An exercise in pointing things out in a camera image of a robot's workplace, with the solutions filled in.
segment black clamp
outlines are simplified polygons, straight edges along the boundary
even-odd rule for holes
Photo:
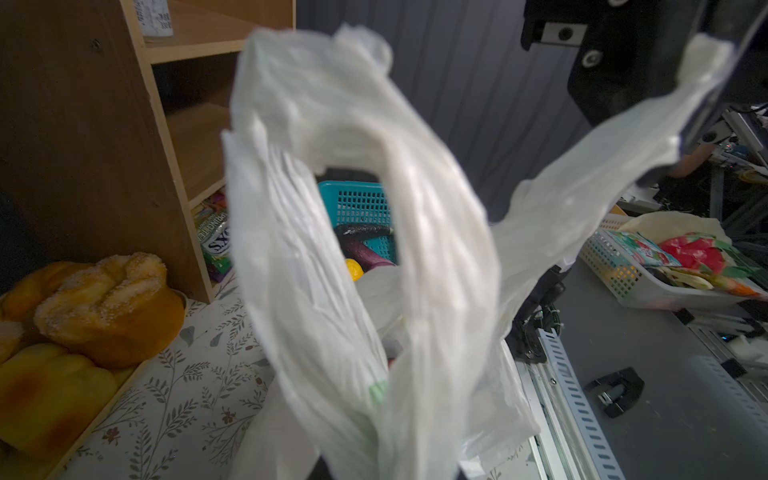
[[[623,386],[623,392],[618,396],[611,396],[608,390]],[[605,405],[606,415],[615,419],[622,413],[631,409],[640,399],[640,395],[645,387],[645,381],[634,371],[632,367],[609,373],[584,387],[585,392],[590,392],[600,387],[598,399]]]

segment red package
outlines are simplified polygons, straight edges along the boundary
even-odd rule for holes
[[[723,254],[716,247],[721,243],[712,237],[689,234],[665,240],[659,243],[659,247],[675,257],[683,268],[704,271],[709,269],[717,275],[726,267]]]

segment gray table surface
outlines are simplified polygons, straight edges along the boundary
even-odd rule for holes
[[[561,339],[582,384],[632,366],[645,381],[616,419],[592,396],[627,480],[768,478],[768,438],[696,368],[709,351],[672,313],[625,308],[578,260],[557,302]]]

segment plastic basket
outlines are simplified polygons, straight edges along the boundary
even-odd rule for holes
[[[624,306],[656,310],[711,309],[748,300],[715,290],[669,286],[629,257],[603,230],[598,230],[587,240],[579,257]],[[752,288],[760,289],[745,280]]]
[[[389,205],[381,184],[368,182],[326,181],[317,185],[328,210],[331,226],[342,223],[378,223],[391,225]],[[363,242],[381,257],[397,263],[394,238],[374,238]]]

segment floral tablecloth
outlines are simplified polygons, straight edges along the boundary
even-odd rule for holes
[[[231,272],[210,305],[191,300],[179,336],[137,376],[59,477],[224,480],[274,371]],[[538,478],[528,443],[488,480]]]

